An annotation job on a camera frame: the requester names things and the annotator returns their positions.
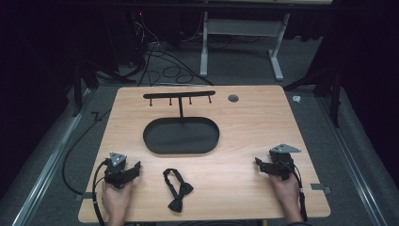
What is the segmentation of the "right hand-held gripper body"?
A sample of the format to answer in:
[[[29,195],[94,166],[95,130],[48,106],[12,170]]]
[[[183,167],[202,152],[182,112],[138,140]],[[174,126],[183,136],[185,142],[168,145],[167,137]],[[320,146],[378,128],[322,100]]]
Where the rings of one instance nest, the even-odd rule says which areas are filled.
[[[291,153],[300,153],[301,150],[288,144],[280,144],[269,151],[272,160],[271,174],[280,176],[283,181],[295,170],[294,159]]]

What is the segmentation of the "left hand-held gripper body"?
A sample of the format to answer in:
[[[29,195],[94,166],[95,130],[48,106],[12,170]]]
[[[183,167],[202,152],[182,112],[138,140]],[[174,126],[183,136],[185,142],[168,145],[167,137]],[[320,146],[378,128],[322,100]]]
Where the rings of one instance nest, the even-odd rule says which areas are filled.
[[[127,156],[121,153],[111,152],[106,159],[106,170],[104,172],[104,180],[116,189],[122,189],[127,182],[125,179],[125,166]]]

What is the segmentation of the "person's left hand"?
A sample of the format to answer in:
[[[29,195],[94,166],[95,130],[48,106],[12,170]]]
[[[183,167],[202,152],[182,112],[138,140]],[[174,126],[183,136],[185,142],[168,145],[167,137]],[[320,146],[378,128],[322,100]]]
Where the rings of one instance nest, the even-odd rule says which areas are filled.
[[[103,182],[102,201],[108,214],[108,221],[124,221],[131,200],[133,183],[129,182],[122,189],[116,189],[112,185]]]

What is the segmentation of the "person's right hand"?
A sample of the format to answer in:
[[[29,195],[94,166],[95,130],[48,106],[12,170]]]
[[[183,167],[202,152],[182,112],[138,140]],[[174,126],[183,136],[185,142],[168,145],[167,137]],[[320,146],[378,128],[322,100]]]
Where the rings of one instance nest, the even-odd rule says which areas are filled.
[[[302,222],[299,207],[299,186],[293,174],[282,180],[279,176],[270,175],[269,179],[274,187],[276,196],[282,208],[283,215],[288,224]]]

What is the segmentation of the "black bow tie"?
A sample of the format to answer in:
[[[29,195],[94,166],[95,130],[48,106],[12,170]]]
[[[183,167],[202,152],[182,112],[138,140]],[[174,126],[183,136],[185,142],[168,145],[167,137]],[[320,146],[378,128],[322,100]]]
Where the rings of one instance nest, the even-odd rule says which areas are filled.
[[[180,183],[179,190],[176,190],[174,185],[168,179],[168,176],[173,173],[178,182]],[[176,213],[183,211],[183,198],[190,194],[194,187],[187,183],[183,176],[176,169],[165,169],[163,172],[164,180],[173,196],[173,200],[169,203],[168,208]]]

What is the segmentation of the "black hook stand with tray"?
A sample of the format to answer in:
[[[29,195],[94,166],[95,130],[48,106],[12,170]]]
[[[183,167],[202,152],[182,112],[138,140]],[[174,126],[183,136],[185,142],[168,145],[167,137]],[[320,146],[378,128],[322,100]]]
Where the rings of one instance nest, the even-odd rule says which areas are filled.
[[[147,124],[143,131],[146,147],[156,154],[204,154],[212,151],[220,137],[217,124],[205,117],[188,117],[184,115],[183,98],[192,104],[193,97],[206,96],[209,103],[215,95],[214,90],[194,92],[146,93],[144,99],[177,99],[179,116],[158,118]]]

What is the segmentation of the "black tripod stand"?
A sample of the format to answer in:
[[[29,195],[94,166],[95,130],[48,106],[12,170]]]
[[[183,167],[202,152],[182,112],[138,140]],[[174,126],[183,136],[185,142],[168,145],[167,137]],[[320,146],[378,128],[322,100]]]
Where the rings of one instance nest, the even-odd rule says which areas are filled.
[[[73,103],[74,110],[72,115],[77,117],[78,114],[83,110],[83,91],[82,83],[85,83],[88,89],[97,89],[99,87],[99,81],[96,73],[104,73],[111,78],[120,81],[122,83],[134,84],[136,81],[123,77],[120,74],[106,70],[104,67],[94,63],[90,60],[78,60],[72,68],[72,80],[73,80]]]
[[[332,68],[324,68],[316,73],[310,73],[305,77],[284,86],[285,91],[291,91],[302,86],[315,85],[313,94],[315,97],[329,97],[329,116],[335,127],[339,126],[338,111],[341,93],[341,74]]]

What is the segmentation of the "dark box with red light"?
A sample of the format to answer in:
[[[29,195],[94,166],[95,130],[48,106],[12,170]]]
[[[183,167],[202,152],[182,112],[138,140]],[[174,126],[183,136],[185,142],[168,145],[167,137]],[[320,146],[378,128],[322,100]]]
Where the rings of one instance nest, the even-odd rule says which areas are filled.
[[[181,44],[180,13],[177,10],[137,9],[133,14],[146,42],[166,42],[174,47]]]

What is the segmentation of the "grey metal table bracket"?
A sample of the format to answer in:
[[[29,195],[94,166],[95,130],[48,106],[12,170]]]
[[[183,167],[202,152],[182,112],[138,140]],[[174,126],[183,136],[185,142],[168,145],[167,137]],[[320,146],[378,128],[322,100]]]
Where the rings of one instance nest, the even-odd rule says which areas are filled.
[[[321,190],[325,194],[330,194],[332,192],[331,188],[329,186],[325,186],[324,184],[311,184],[311,189],[312,190]]]
[[[77,194],[75,196],[74,200],[77,201],[77,202],[81,202],[82,200],[85,200],[85,199],[92,200],[92,196],[93,196],[92,192],[85,192],[83,194]]]

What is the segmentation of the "aluminium floor rail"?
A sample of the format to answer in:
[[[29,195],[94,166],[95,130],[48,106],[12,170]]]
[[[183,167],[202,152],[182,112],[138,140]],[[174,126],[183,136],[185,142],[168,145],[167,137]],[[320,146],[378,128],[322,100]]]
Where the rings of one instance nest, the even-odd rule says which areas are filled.
[[[372,189],[367,184],[363,174],[361,173],[359,166],[351,154],[351,150],[347,145],[343,134],[340,129],[334,124],[333,120],[330,118],[330,111],[327,105],[327,102],[324,98],[317,98],[316,102],[323,112],[327,123],[339,145],[339,150],[341,156],[343,157],[343,162],[346,167],[346,170],[349,173],[349,176],[354,184],[355,189],[361,199],[361,202],[366,209],[366,212],[369,216],[370,221],[374,226],[389,226],[386,221],[381,208],[376,202],[375,195],[373,194]]]
[[[27,226],[35,215],[42,198],[51,184],[58,167],[61,165],[61,158],[66,154],[66,146],[82,118],[81,113],[67,120],[66,130],[57,143],[55,149],[46,160],[36,183],[33,185],[12,226]]]

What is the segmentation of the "white desk frame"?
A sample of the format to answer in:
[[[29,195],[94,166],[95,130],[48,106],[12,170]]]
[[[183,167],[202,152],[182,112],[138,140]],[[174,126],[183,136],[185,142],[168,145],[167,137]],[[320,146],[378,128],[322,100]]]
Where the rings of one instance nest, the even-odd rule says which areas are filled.
[[[205,5],[217,1],[222,3],[238,4],[239,8],[252,5],[260,7],[286,7],[279,19],[252,20],[252,19],[216,19],[209,18],[208,12],[202,13],[202,49],[200,56],[199,75],[206,77],[208,74],[208,37],[210,35],[229,35],[245,37],[272,37],[275,45],[267,54],[270,60],[275,79],[283,80],[278,53],[288,26],[292,12],[289,8],[322,7],[332,4],[333,0],[203,0]]]

